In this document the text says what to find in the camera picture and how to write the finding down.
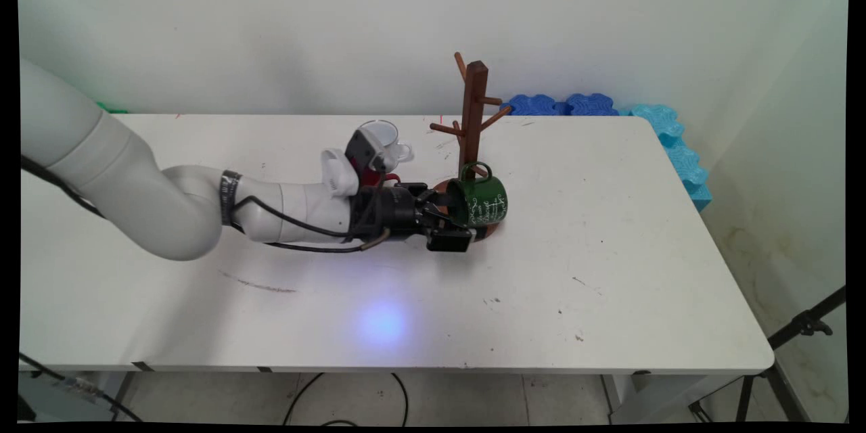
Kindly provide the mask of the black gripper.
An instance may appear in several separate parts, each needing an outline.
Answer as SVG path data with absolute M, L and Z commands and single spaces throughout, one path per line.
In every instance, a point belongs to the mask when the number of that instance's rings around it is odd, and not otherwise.
M 460 193 L 439 192 L 425 183 L 365 186 L 350 198 L 350 232 L 355 239 L 390 239 L 425 235 L 426 249 L 465 253 L 474 241 L 466 200 Z

